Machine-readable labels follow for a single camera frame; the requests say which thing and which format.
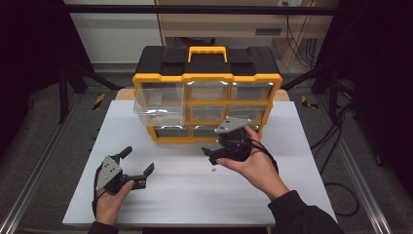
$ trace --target aluminum rail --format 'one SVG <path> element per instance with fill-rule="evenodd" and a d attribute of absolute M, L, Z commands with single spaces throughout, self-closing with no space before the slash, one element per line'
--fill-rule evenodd
<path fill-rule="evenodd" d="M 187 5 L 45 5 L 46 10 L 64 10 L 68 13 L 97 14 L 226 14 L 226 15 L 289 15 L 289 16 L 336 16 L 351 14 L 349 9 L 319 7 L 271 7 L 271 6 L 187 6 Z"/>

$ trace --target yellow handle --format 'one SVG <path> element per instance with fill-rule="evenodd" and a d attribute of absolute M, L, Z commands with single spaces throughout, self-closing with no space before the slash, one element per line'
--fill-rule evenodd
<path fill-rule="evenodd" d="M 222 54 L 224 56 L 225 62 L 228 62 L 227 50 L 225 49 L 225 47 L 190 47 L 188 62 L 191 62 L 191 56 L 195 54 Z"/>

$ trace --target black curtain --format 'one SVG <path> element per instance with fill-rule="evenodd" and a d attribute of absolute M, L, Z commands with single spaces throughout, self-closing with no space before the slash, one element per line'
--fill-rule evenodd
<path fill-rule="evenodd" d="M 0 7 L 0 156 L 12 141 L 34 92 L 57 83 L 61 68 L 71 63 L 93 71 L 70 15 L 47 11 L 62 0 L 3 1 Z M 76 92 L 84 92 L 81 74 L 67 71 Z"/>
<path fill-rule="evenodd" d="M 340 4 L 361 10 L 367 1 Z M 413 197 L 413 1 L 371 0 L 341 51 L 330 58 L 328 52 L 355 17 L 333 20 L 318 62 L 334 59 L 330 68 L 339 78 L 355 82 L 357 116 L 378 160 L 394 169 Z M 328 86 L 328 76 L 318 79 L 318 88 Z"/>

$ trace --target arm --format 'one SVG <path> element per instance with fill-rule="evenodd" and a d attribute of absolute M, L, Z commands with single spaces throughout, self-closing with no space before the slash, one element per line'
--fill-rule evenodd
<path fill-rule="evenodd" d="M 100 191 L 96 206 L 96 221 L 92 224 L 89 234 L 117 234 L 119 210 L 133 187 L 133 181 L 125 183 L 114 196 Z"/>
<path fill-rule="evenodd" d="M 255 131 L 249 127 L 245 129 L 252 139 L 259 141 Z M 253 149 L 244 162 L 227 158 L 216 162 L 241 174 L 268 196 L 271 201 L 269 208 L 276 220 L 276 233 L 343 233 L 329 214 L 307 206 L 296 191 L 286 187 L 263 152 Z"/>

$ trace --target metal bracket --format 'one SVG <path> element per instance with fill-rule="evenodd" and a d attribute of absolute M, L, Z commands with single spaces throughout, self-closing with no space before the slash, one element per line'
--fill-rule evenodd
<path fill-rule="evenodd" d="M 96 191 L 106 186 L 122 168 L 110 156 L 106 156 L 102 162 L 102 170 L 100 171 L 99 180 L 97 181 Z"/>
<path fill-rule="evenodd" d="M 213 131 L 217 134 L 228 134 L 250 124 L 250 119 L 240 119 L 227 116 L 227 118 L 218 126 L 218 128 L 214 129 Z"/>

